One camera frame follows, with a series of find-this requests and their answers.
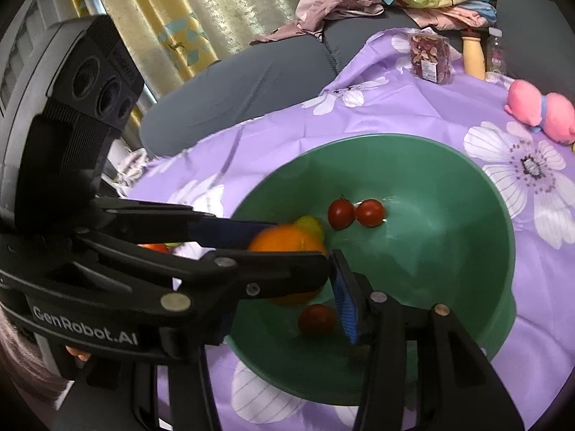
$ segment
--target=camera lens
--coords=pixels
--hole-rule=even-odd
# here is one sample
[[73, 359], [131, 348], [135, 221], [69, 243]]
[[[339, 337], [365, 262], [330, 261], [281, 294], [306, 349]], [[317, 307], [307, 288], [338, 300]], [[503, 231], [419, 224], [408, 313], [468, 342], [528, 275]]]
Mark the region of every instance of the camera lens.
[[120, 96], [120, 83], [117, 79], [113, 78], [106, 83], [100, 97], [98, 98], [98, 113], [101, 116], [108, 115], [114, 109], [118, 97]]
[[124, 121], [130, 112], [132, 111], [132, 101], [130, 99], [126, 99], [120, 105], [120, 110], [118, 112], [118, 119], [120, 121]]
[[74, 97], [83, 99], [90, 93], [94, 82], [98, 78], [99, 71], [100, 64], [94, 57], [85, 60], [84, 63], [80, 65], [72, 83], [72, 93]]

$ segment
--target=dried fruit package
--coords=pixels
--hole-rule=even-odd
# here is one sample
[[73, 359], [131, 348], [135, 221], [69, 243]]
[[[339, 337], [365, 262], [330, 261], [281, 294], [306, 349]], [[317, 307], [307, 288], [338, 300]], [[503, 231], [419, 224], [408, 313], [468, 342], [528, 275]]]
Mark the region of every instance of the dried fruit package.
[[436, 84], [451, 82], [449, 39], [437, 34], [410, 34], [413, 74]]

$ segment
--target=purple bedsheet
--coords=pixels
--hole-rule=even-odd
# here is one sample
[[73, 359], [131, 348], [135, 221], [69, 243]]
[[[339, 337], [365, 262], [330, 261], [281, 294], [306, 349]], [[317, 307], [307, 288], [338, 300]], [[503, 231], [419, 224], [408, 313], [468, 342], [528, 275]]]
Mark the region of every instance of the purple bedsheet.
[[[515, 122], [503, 110], [504, 83], [463, 74], [455, 51], [451, 85], [413, 77], [407, 31], [390, 29], [371, 37], [319, 97], [151, 162], [129, 197], [193, 205], [229, 217], [270, 172], [348, 136], [413, 134], [466, 153], [495, 182], [514, 224], [518, 315], [493, 365], [529, 428], [574, 366], [575, 221], [569, 207], [575, 207], [575, 154]], [[179, 251], [198, 257], [201, 249], [187, 244]], [[224, 430], [346, 431], [353, 423], [354, 407], [283, 393], [255, 376], [226, 345], [209, 348], [208, 358]], [[165, 375], [159, 390], [168, 403]], [[412, 420], [407, 413], [405, 426]]]

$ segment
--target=plastic bottle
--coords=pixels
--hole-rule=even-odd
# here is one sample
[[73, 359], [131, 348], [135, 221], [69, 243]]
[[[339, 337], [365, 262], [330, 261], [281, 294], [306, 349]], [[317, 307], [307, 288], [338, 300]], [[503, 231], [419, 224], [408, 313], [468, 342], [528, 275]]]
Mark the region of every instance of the plastic bottle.
[[485, 81], [485, 56], [481, 48], [481, 36], [466, 29], [461, 38], [464, 40], [465, 73]]
[[495, 27], [489, 28], [490, 37], [487, 40], [487, 71], [497, 74], [507, 74], [505, 51], [501, 47], [503, 33]]

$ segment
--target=curtain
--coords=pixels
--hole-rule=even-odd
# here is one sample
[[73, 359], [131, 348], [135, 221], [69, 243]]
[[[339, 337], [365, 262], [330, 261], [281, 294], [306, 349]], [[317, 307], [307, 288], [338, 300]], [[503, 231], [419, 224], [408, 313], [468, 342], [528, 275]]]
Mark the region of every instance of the curtain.
[[101, 0], [156, 99], [257, 34], [290, 20], [299, 0]]

